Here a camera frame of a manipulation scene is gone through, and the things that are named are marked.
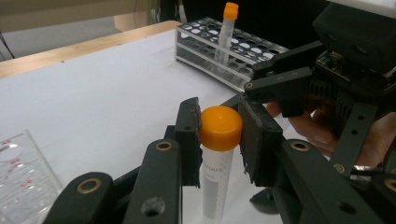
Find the wooden table edge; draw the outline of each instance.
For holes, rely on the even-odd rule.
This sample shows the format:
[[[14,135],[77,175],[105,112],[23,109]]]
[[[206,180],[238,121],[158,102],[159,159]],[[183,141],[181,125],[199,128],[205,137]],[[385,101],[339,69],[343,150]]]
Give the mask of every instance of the wooden table edge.
[[[4,62],[0,62],[0,78],[11,77],[54,63],[76,58],[101,49],[108,49],[124,43],[136,41],[151,35],[160,34],[175,29],[180,22],[164,21],[131,31],[108,35],[97,39],[81,42],[58,49],[32,54]]]

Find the orange cap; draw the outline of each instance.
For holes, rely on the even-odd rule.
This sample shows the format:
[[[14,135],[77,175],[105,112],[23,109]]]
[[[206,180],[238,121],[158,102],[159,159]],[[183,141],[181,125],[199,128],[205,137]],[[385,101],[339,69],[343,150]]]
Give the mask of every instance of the orange cap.
[[[205,109],[201,115],[201,143],[215,151],[228,151],[241,141],[242,118],[228,106],[217,105]]]
[[[235,10],[238,10],[239,6],[236,3],[228,2],[225,4],[225,8],[234,8]]]
[[[225,4],[223,17],[227,20],[236,20],[238,18],[238,8],[236,3],[228,2]]]

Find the floor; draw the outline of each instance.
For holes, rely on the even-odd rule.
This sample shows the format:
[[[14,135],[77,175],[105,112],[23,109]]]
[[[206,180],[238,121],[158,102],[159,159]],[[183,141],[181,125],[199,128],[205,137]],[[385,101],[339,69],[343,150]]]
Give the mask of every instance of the floor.
[[[179,13],[181,22],[186,22],[186,16],[182,5],[179,7]],[[12,54],[16,58],[19,58],[106,35],[114,35],[119,32],[120,31],[115,28],[114,18],[106,17],[3,33],[3,37]],[[12,59],[9,50],[0,41],[0,62]]]

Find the test tube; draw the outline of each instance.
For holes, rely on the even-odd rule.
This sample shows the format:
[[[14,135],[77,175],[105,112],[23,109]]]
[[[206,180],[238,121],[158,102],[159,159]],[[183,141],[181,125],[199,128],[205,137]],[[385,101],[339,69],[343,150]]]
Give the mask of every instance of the test tube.
[[[201,120],[204,222],[220,224],[233,161],[233,149],[241,140],[242,118],[230,107],[218,105],[204,110]]]
[[[225,5],[223,13],[223,22],[219,34],[219,46],[222,49],[216,49],[215,61],[223,65],[227,65],[229,54],[224,50],[230,49],[231,40],[233,38],[233,27],[235,20],[238,17],[239,6],[235,3],[228,2]]]

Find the white table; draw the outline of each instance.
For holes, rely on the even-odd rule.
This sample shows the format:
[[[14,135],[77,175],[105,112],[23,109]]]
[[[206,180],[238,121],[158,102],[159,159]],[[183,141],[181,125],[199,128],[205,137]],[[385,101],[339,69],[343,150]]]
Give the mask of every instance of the white table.
[[[175,31],[0,79],[0,140],[29,130],[64,187],[88,172],[117,178],[141,164],[147,145],[175,124],[180,102],[205,109],[236,94],[175,60]],[[248,201],[261,191],[239,149],[223,223],[280,223]],[[202,191],[184,188],[184,223],[201,223]]]

